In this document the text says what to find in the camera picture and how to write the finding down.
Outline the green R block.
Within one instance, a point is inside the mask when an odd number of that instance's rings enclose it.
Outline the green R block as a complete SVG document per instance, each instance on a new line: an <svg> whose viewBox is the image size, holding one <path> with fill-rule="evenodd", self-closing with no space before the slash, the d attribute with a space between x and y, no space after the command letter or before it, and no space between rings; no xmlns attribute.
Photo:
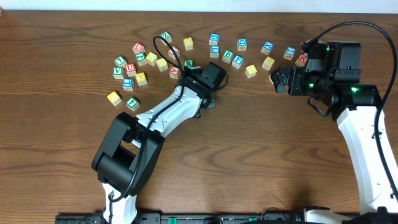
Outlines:
<svg viewBox="0 0 398 224"><path fill-rule="evenodd" d="M184 66L185 67L193 67L194 66L194 61L193 60L185 60L184 61Z"/></svg>

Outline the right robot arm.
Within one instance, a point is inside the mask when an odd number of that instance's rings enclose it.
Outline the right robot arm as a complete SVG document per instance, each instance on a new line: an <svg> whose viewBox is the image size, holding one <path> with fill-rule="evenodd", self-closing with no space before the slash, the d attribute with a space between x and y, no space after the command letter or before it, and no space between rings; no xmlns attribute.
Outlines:
<svg viewBox="0 0 398 224"><path fill-rule="evenodd" d="M328 208L305 208L304 223L397 223L397 196L386 172L397 180L397 164L387 138L376 85L360 82L358 42L317 42L302 57L305 65L284 65L269 78L277 93L308 96L327 106L349 149L359 190L356 218Z"/></svg>

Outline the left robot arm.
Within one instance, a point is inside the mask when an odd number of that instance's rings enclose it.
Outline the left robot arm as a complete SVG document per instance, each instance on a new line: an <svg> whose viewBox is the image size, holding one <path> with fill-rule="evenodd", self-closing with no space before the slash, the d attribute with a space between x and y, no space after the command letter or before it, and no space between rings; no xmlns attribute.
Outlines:
<svg viewBox="0 0 398 224"><path fill-rule="evenodd" d="M102 223L132 223L136 198L150 179L165 138L182 122L215 107L214 92L228 83L228 73L211 62L205 69L186 67L174 92L145 113L115 117L91 167L105 190Z"/></svg>

